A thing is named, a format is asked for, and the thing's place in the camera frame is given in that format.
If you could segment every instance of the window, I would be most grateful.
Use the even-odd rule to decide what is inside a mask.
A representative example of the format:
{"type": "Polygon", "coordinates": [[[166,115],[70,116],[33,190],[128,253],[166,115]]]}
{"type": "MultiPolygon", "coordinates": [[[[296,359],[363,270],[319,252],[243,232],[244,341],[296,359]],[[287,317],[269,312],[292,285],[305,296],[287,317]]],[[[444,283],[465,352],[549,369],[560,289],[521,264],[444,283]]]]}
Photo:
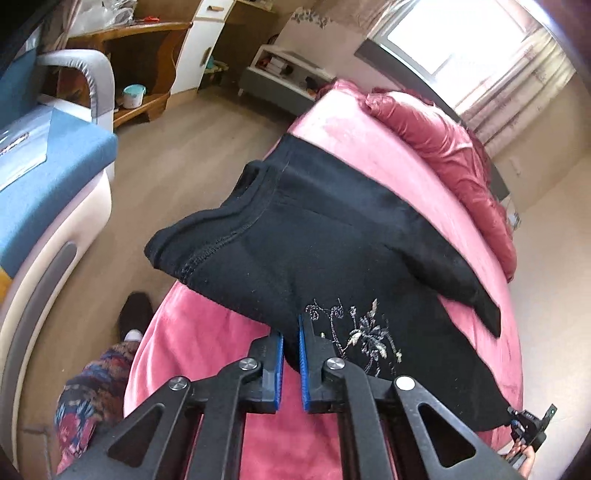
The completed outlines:
{"type": "Polygon", "coordinates": [[[455,107],[511,58],[525,30],[499,0],[411,0],[374,41],[455,107]]]}

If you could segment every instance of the cabinet handle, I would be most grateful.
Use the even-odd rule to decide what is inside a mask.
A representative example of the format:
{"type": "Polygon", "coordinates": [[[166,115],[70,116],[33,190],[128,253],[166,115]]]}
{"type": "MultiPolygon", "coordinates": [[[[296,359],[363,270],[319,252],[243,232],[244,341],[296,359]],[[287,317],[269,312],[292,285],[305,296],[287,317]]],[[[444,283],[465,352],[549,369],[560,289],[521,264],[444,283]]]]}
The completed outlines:
{"type": "Polygon", "coordinates": [[[209,58],[209,52],[211,52],[212,48],[207,47],[203,52],[203,57],[201,58],[201,63],[199,64],[200,67],[203,67],[209,58]]]}

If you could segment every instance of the metal bolt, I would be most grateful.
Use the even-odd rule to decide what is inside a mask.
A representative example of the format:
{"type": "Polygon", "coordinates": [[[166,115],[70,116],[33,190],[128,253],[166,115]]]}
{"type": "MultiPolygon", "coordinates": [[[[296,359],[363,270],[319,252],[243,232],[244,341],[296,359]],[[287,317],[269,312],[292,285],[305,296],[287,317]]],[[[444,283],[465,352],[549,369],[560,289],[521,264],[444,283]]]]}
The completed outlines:
{"type": "Polygon", "coordinates": [[[247,356],[238,362],[238,366],[242,370],[254,370],[256,367],[258,367],[258,362],[254,360],[254,358],[247,356]]]}
{"type": "Polygon", "coordinates": [[[170,390],[178,391],[187,388],[189,381],[184,377],[174,377],[168,380],[168,387],[170,390]]]}
{"type": "Polygon", "coordinates": [[[340,370],[345,368],[345,361],[342,358],[334,356],[326,361],[326,366],[331,370],[340,370]]]}
{"type": "Polygon", "coordinates": [[[415,387],[416,383],[415,381],[410,378],[410,377],[398,377],[396,379],[396,386],[400,389],[400,390],[412,390],[415,387]]]}

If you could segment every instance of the white bucket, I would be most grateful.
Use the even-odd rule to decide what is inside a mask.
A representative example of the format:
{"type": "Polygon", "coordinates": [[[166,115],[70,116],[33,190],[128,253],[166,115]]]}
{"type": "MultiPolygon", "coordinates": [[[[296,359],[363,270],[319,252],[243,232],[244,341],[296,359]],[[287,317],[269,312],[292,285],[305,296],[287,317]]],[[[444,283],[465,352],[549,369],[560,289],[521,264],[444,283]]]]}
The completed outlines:
{"type": "Polygon", "coordinates": [[[123,89],[123,108],[134,109],[142,105],[146,87],[143,85],[129,85],[123,89]]]}

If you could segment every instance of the pink pillow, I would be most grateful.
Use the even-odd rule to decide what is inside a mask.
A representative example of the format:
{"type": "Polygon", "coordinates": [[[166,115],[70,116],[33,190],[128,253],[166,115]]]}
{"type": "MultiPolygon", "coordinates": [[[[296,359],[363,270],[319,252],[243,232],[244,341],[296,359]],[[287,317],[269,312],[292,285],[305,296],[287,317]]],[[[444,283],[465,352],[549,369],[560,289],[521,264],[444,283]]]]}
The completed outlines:
{"type": "Polygon", "coordinates": [[[468,132],[441,109],[403,92],[370,93],[371,115],[409,144],[464,205],[496,255],[506,279],[513,279],[517,253],[505,209],[488,189],[488,156],[468,132]]]}

